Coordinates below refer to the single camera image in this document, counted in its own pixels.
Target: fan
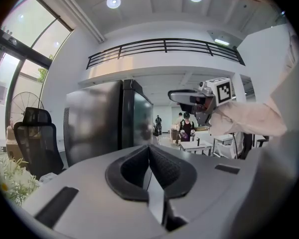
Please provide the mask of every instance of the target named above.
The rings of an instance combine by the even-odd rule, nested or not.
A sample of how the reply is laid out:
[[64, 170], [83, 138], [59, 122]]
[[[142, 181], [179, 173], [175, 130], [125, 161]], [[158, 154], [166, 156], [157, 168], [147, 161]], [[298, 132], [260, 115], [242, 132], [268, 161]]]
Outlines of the fan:
[[34, 93], [22, 92], [17, 94], [11, 102], [10, 125], [12, 128], [14, 124], [23, 120], [26, 107], [44, 109], [43, 103]]

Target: white desk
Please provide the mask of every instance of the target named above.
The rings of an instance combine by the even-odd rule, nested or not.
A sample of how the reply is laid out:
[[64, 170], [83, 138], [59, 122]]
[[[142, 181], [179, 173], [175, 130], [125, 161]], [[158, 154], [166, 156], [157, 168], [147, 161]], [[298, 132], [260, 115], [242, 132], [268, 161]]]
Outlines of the white desk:
[[222, 144], [224, 144], [224, 142], [226, 142], [226, 141], [233, 140], [233, 135], [225, 134], [225, 135], [214, 136], [213, 152], [215, 150], [215, 140], [217, 140], [218, 142], [221, 142]]
[[208, 149], [208, 156], [210, 156], [211, 153], [211, 144], [204, 141], [200, 140], [199, 141], [199, 146], [197, 146], [197, 140], [195, 141], [182, 141], [180, 142], [180, 150], [184, 151], [201, 151], [201, 154], [204, 154], [204, 150]]

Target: balcony railing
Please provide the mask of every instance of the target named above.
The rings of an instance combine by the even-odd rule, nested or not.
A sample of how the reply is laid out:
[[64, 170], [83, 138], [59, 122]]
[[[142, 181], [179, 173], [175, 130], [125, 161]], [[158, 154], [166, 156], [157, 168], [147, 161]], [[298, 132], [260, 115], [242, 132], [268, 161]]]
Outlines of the balcony railing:
[[156, 51], [165, 53], [174, 51], [200, 52], [209, 54], [210, 56], [223, 57], [245, 65], [237, 49], [230, 49], [219, 44], [193, 39], [158, 38], [130, 42], [98, 52], [89, 57], [86, 69], [112, 59]]

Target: black refrigerator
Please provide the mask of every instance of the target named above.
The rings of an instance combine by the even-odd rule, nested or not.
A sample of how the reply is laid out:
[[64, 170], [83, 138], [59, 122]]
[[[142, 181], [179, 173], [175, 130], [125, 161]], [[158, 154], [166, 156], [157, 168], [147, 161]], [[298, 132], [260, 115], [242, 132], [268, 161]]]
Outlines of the black refrigerator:
[[68, 94], [63, 123], [68, 165], [151, 144], [152, 110], [135, 80], [97, 84]]

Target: chair headrest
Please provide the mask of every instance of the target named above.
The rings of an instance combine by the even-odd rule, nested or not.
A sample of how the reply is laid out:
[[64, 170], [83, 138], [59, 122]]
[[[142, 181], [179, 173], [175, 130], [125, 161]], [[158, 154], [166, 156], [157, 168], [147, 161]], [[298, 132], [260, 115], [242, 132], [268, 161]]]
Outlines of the chair headrest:
[[52, 119], [48, 111], [27, 107], [25, 108], [24, 117], [22, 121], [23, 125], [50, 125], [52, 124]]

